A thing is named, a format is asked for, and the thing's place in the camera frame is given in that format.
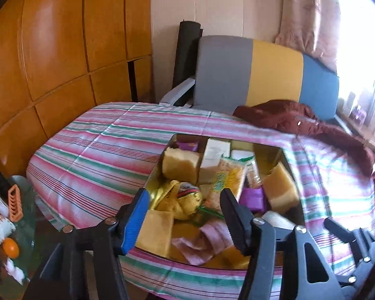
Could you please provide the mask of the purple snack packet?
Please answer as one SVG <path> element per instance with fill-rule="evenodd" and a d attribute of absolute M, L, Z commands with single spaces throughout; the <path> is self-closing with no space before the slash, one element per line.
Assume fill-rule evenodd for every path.
<path fill-rule="evenodd" d="M 190 152 L 197 152 L 199 143 L 197 141 L 194 142 L 184 142 L 184 141 L 176 141 L 177 148 L 185 151 Z"/>
<path fill-rule="evenodd" d="M 263 186 L 244 187 L 240 195 L 240 205 L 246 206 L 253 213 L 265 213 L 268 209 Z"/>

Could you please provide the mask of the green yellow cracker packet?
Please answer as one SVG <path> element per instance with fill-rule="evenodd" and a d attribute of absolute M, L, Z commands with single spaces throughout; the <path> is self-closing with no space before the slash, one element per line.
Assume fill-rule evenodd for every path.
<path fill-rule="evenodd" d="M 247 172 L 247 162 L 222 157 L 214 181 L 204 202 L 204 208 L 221 213 L 220 194 L 226 188 L 239 201 Z"/>

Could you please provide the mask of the striped bed sheet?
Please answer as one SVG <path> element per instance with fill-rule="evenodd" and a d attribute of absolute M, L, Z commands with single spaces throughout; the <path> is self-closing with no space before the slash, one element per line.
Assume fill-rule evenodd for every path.
<path fill-rule="evenodd" d="M 281 148 L 297 184 L 304 226 L 336 274 L 355 270 L 350 246 L 324 220 L 375 236 L 375 185 L 342 150 L 303 135 L 256 127 L 234 115 L 153 104 L 96 106 L 54 134 L 32 156 L 27 178 L 57 228 L 87 228 L 132 201 L 176 134 Z M 177 263 L 135 247 L 120 260 L 128 282 L 165 299 L 237 299 L 244 269 Z"/>

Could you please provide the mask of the wooden side table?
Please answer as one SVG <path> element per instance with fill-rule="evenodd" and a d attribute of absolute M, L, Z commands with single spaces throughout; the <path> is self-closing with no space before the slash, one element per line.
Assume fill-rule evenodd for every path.
<path fill-rule="evenodd" d="M 337 111 L 336 116 L 343 121 L 354 135 L 361 137 L 368 145 L 375 149 L 375 136 L 370 129 L 364 125 L 358 125 L 354 120 L 349 116 L 344 115 L 342 112 Z"/>

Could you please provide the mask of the white sock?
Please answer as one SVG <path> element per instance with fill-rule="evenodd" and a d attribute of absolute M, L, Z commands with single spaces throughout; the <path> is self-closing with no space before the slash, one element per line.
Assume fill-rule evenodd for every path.
<path fill-rule="evenodd" d="M 275 228 L 292 230 L 295 227 L 292 221 L 272 210 L 267 211 L 261 217 Z"/>

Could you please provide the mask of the pink sock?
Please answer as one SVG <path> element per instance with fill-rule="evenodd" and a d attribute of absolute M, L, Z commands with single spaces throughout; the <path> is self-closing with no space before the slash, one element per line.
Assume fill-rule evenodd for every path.
<path fill-rule="evenodd" d="M 190 265 L 201 266 L 233 245 L 227 224 L 222 219 L 210 219 L 198 228 L 182 224 L 182 231 L 190 235 L 173 238 L 170 243 Z"/>

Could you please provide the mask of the orange plastic rack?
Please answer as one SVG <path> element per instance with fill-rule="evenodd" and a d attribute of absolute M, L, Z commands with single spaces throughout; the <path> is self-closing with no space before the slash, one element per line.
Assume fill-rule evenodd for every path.
<path fill-rule="evenodd" d="M 8 190 L 8 218 L 12 223 L 19 222 L 24 216 L 21 192 L 17 184 Z"/>

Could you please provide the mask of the yellow sponge block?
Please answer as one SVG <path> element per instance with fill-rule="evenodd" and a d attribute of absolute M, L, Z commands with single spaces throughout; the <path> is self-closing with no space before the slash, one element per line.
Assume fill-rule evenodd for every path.
<path fill-rule="evenodd" d="M 162 160 L 162 174 L 169 180 L 195 184 L 201 155 L 198 152 L 168 147 Z"/>
<path fill-rule="evenodd" d="M 293 178 L 281 162 L 262 179 L 262 183 L 265 196 L 274 212 L 283 215 L 300 204 Z"/>
<path fill-rule="evenodd" d="M 135 246 L 154 255 L 167 257 L 171 245 L 173 214 L 148 210 Z"/>

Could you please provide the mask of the orange fruit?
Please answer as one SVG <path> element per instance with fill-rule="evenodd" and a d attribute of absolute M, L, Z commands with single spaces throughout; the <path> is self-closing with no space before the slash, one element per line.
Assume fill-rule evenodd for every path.
<path fill-rule="evenodd" d="M 19 246 L 12 238 L 5 238 L 1 246 L 5 255 L 10 259 L 17 259 L 19 257 Z"/>

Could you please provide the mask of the wooden wardrobe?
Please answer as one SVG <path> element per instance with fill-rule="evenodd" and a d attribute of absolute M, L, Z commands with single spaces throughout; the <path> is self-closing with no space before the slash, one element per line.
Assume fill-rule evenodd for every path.
<path fill-rule="evenodd" d="M 7 0 L 0 9 L 0 171 L 84 112 L 152 102 L 150 0 Z"/>

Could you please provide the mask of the purple tissue box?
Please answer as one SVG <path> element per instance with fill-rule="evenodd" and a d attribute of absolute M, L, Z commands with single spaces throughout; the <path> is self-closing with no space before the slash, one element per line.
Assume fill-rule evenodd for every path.
<path fill-rule="evenodd" d="M 356 105 L 351 111 L 350 118 L 357 124 L 363 125 L 367 117 L 367 112 L 362 109 L 361 105 Z"/>

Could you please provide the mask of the long cracker box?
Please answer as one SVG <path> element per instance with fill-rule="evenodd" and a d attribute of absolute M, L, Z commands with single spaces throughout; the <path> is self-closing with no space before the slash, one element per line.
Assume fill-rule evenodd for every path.
<path fill-rule="evenodd" d="M 212 184 L 219 161 L 222 157 L 230 156 L 230 146 L 231 143 L 229 141 L 213 138 L 207 139 L 198 173 L 199 184 Z"/>

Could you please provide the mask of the black rolled mat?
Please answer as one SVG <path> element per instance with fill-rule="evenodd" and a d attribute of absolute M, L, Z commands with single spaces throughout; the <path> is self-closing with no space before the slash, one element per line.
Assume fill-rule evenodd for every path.
<path fill-rule="evenodd" d="M 196 73 L 196 62 L 198 57 L 198 43 L 203 36 L 201 24 L 194 21 L 184 20 L 179 24 L 177 47 L 174 60 L 174 71 L 172 88 Z"/>

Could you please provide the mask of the grey yellow blue chair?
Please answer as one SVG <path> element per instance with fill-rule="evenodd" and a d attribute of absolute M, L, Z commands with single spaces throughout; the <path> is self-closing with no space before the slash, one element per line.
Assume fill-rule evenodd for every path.
<path fill-rule="evenodd" d="M 211 35 L 198 41 L 196 72 L 160 103 L 231 115 L 238 106 L 292 100 L 334 123 L 338 93 L 339 77 L 306 54 L 257 39 Z"/>

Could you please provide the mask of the maroon puffer jacket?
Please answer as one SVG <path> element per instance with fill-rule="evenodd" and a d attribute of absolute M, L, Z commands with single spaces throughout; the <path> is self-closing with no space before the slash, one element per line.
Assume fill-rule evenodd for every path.
<path fill-rule="evenodd" d="M 233 116 L 256 127 L 307 136 L 338 148 L 353 159 L 365 176 L 372 175 L 375 158 L 365 143 L 342 128 L 321 121 L 305 104 L 273 99 L 252 107 L 238 106 Z"/>

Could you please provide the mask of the pink curtain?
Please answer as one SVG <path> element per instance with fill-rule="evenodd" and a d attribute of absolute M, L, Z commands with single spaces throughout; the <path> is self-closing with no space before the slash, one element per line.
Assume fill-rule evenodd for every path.
<path fill-rule="evenodd" d="M 283 0 L 276 44 L 307 54 L 337 71 L 338 0 Z"/>

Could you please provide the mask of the yellow sponge block front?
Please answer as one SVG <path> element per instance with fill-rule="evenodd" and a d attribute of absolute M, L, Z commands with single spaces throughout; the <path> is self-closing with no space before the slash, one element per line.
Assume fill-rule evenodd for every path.
<path fill-rule="evenodd" d="M 168 147 L 162 160 L 162 174 L 169 180 L 195 184 L 201 155 L 198 152 Z"/>

